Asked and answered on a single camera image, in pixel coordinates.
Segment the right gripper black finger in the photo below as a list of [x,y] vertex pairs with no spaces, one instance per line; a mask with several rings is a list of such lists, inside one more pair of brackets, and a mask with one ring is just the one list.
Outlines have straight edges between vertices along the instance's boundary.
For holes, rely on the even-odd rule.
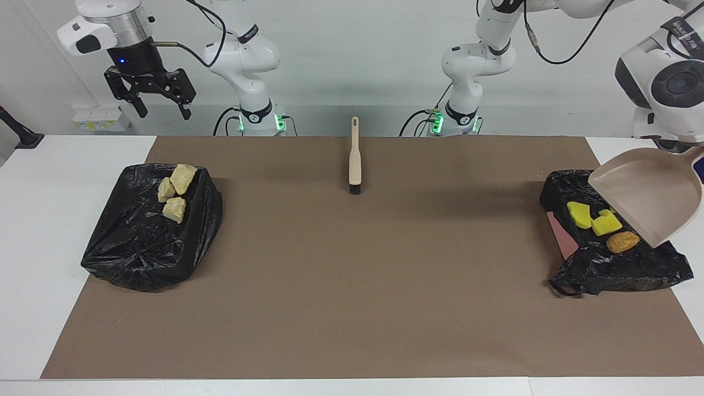
[[167,98],[178,105],[179,112],[184,120],[191,118],[190,105],[196,97],[196,91],[192,85],[186,70],[179,68],[166,72]]
[[148,110],[143,100],[139,97],[138,88],[136,85],[131,85],[130,88],[127,88],[118,68],[115,66],[109,67],[104,73],[104,78],[116,100],[123,100],[133,105],[140,118],[145,118],[148,115]]

